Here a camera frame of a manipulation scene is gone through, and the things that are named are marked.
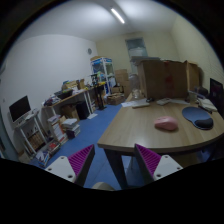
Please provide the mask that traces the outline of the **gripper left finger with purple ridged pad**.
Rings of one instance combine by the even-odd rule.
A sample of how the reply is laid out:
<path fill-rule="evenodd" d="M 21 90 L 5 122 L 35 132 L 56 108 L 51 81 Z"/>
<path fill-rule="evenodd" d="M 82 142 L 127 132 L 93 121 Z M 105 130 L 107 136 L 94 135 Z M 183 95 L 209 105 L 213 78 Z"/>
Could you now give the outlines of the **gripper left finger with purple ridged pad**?
<path fill-rule="evenodd" d="M 46 171 L 65 180 L 83 186 L 95 155 L 94 145 L 85 147 L 69 157 L 60 156 Z"/>

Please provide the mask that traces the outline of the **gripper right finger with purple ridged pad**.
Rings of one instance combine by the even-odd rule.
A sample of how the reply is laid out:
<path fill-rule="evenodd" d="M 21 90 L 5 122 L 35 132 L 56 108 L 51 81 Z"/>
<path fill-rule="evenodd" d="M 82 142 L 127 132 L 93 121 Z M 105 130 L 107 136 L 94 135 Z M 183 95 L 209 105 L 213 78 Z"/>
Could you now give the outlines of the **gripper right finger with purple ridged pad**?
<path fill-rule="evenodd" d="M 145 183 L 152 183 L 182 169 L 169 155 L 160 156 L 139 144 L 135 145 L 134 154 Z"/>

